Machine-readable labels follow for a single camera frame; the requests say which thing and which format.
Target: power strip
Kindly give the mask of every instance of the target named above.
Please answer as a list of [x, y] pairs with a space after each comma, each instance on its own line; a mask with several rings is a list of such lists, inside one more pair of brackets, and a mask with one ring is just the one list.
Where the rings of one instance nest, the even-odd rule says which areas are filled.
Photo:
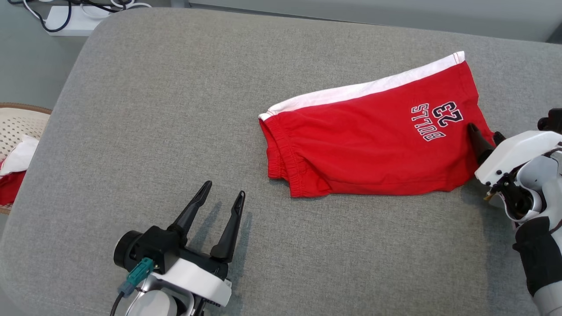
[[[90, 36], [92, 31], [98, 24], [107, 17], [110, 13], [100, 8], [93, 6], [84, 6], [84, 10], [92, 16], [99, 16], [99, 19], [94, 19], [84, 14], [84, 11], [79, 6], [72, 6], [72, 14], [70, 21], [66, 27], [58, 32], [49, 33], [52, 36]], [[45, 21], [45, 26], [49, 29], [57, 29], [61, 27], [68, 17], [68, 6], [53, 6], [49, 16]]]

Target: white stripe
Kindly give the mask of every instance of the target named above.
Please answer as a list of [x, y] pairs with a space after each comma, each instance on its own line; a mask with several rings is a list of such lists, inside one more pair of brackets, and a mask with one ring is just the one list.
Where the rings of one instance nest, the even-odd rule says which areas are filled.
[[272, 117], [273, 115], [281, 112], [294, 111], [304, 107], [323, 105], [351, 100], [368, 96], [369, 94], [394, 89], [416, 80], [434, 75], [449, 67], [453, 67], [464, 62], [464, 52], [456, 52], [431, 64], [421, 66], [415, 69], [405, 71], [401, 74], [389, 76], [379, 80], [347, 85], [345, 87], [326, 89], [316, 92], [303, 94], [294, 98], [290, 98], [281, 103], [270, 107], [266, 113], [260, 114], [259, 118], [262, 121]]

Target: gray fabric table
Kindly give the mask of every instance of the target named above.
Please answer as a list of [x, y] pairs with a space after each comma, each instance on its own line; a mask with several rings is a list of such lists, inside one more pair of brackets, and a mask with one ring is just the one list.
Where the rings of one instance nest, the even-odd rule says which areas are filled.
[[112, 15], [86, 42], [13, 207], [2, 286], [30, 315], [106, 315], [126, 276], [116, 241], [167, 227], [210, 179], [195, 249], [210, 250], [247, 192], [233, 296], [212, 315], [533, 315], [510, 223], [476, 181], [291, 199], [267, 178], [257, 116], [269, 106], [461, 50], [493, 130], [534, 129], [560, 106], [552, 44], [194, 9]]

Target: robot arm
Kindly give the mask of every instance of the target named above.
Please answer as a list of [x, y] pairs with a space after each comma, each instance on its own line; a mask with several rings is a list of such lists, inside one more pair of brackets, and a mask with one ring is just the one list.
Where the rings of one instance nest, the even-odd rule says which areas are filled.
[[469, 135], [481, 164], [477, 179], [498, 195], [515, 229], [527, 289], [541, 315], [562, 315], [562, 109], [493, 147], [475, 126]]
[[126, 316], [203, 316], [205, 304], [228, 303], [232, 284], [226, 277], [240, 228], [244, 191], [238, 194], [210, 255], [185, 247], [187, 233], [211, 186], [207, 181], [166, 230], [152, 226], [145, 233], [130, 231], [117, 243], [114, 262], [130, 272], [129, 286], [122, 287], [123, 291], [120, 288], [120, 296], [128, 297], [134, 287], [139, 291]]

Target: red cloth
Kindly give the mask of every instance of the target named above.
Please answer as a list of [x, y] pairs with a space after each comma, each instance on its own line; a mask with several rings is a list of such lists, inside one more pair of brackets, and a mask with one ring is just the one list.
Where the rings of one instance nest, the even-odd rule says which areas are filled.
[[477, 169], [468, 123], [492, 142], [463, 52], [260, 115], [268, 176], [287, 180], [292, 197], [453, 190]]
[[25, 171], [14, 172], [0, 178], [0, 205], [12, 204], [16, 200]]

